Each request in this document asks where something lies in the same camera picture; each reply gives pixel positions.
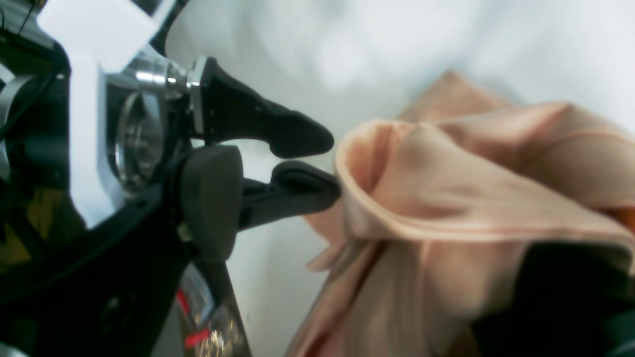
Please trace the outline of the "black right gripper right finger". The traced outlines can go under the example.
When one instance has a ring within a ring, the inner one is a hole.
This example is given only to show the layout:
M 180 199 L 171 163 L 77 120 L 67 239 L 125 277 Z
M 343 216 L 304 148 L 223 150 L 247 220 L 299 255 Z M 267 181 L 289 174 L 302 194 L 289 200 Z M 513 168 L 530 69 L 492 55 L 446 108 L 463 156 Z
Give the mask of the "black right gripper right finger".
M 530 248 L 509 307 L 474 326 L 484 357 L 632 357 L 634 279 L 609 249 Z

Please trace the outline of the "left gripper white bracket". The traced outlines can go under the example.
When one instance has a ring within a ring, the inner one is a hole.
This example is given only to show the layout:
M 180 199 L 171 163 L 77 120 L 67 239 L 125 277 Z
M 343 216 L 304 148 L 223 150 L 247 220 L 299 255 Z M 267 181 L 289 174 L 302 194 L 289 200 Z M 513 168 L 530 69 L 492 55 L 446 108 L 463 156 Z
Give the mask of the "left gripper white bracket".
M 3 0 L 1 181 L 69 194 L 88 229 L 159 174 L 193 71 L 165 54 L 186 0 Z

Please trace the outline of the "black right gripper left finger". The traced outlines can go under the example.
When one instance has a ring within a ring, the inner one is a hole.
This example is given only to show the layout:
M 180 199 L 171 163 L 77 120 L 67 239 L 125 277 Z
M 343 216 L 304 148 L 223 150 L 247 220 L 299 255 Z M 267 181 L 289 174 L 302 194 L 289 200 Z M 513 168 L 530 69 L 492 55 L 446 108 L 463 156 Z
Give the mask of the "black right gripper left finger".
M 1 346 L 28 357 L 147 357 L 192 261 L 231 255 L 240 150 L 195 149 L 94 229 L 1 275 Z

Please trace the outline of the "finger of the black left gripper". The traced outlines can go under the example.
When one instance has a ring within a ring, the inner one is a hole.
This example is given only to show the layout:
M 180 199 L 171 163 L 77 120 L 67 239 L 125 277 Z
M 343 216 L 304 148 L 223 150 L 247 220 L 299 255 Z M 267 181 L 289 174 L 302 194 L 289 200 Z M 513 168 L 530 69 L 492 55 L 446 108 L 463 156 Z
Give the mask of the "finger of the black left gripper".
M 286 160 L 320 155 L 335 145 L 325 126 L 265 99 L 211 57 L 196 61 L 196 137 L 206 144 L 263 141 L 276 157 Z
M 322 212 L 340 195 L 332 174 L 302 161 L 285 161 L 272 170 L 269 183 L 243 179 L 239 230 Z

